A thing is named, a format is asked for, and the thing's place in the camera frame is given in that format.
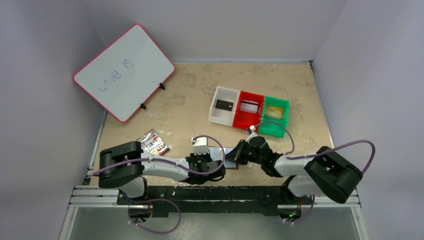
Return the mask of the brown leather card holder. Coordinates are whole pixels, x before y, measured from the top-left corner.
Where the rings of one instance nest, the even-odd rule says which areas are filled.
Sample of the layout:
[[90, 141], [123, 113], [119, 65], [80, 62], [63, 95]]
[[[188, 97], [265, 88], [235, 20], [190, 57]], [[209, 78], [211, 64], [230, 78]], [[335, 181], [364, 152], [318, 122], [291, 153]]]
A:
[[[233, 147], [224, 147], [225, 155], [229, 154], [234, 148]], [[213, 161], [219, 161], [223, 158], [223, 153], [220, 147], [218, 146], [210, 146], [209, 147], [209, 154]], [[239, 168], [239, 165], [234, 161], [234, 158], [231, 158], [230, 156], [225, 157], [224, 166], [227, 170], [237, 170]]]

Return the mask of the red plastic bin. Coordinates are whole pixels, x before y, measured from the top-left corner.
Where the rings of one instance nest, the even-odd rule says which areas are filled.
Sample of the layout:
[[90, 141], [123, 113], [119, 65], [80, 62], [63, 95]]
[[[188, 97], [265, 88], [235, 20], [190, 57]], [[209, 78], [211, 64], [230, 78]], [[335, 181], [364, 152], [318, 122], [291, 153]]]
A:
[[241, 91], [232, 126], [247, 129], [258, 124], [262, 119], [264, 100], [264, 95]]

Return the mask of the green plastic bin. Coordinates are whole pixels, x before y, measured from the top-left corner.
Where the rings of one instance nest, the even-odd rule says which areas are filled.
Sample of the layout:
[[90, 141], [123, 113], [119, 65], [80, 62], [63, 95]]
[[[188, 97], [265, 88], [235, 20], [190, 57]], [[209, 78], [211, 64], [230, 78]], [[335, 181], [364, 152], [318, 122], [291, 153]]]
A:
[[274, 121], [286, 128], [289, 122], [289, 108], [290, 102], [288, 100], [265, 96], [260, 121], [262, 124], [259, 125], [258, 132], [282, 138], [285, 131], [279, 125], [263, 122]]

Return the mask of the white plastic bin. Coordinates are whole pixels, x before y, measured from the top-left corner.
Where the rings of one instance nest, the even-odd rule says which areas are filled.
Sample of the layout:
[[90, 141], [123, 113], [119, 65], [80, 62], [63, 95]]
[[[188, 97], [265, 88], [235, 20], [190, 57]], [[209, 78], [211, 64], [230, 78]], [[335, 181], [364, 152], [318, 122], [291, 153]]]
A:
[[217, 86], [209, 108], [208, 120], [232, 127], [240, 93], [240, 90]]

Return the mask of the pack of coloured markers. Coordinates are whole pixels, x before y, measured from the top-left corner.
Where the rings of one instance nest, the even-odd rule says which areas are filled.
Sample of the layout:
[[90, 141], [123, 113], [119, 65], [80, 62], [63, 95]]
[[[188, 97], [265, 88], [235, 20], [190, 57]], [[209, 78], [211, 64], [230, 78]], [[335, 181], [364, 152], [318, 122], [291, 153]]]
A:
[[154, 129], [147, 131], [143, 136], [137, 138], [136, 141], [140, 142], [144, 152], [149, 152], [153, 155], [162, 156], [170, 150], [169, 146]]

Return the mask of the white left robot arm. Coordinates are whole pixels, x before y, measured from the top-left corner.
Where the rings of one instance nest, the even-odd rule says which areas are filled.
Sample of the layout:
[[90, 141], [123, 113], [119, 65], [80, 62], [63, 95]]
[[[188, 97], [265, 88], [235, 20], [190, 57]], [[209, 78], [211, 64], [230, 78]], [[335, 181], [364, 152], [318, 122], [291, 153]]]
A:
[[144, 151], [138, 141], [127, 142], [100, 152], [98, 177], [102, 189], [119, 189], [129, 198], [141, 198], [147, 190], [146, 176], [162, 177], [190, 185], [217, 182], [226, 174], [225, 159], [213, 160], [208, 139], [192, 140], [193, 153], [170, 158]]

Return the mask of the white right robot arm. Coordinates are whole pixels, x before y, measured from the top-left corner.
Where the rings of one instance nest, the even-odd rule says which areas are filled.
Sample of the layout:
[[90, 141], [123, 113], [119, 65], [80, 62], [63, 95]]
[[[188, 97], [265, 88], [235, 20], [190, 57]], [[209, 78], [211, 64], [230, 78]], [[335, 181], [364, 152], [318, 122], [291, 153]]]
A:
[[295, 197], [325, 195], [339, 204], [347, 201], [364, 175], [328, 146], [315, 154], [288, 156], [274, 152], [262, 136], [240, 140], [225, 159], [239, 165], [258, 164], [270, 177], [287, 177], [285, 186]]

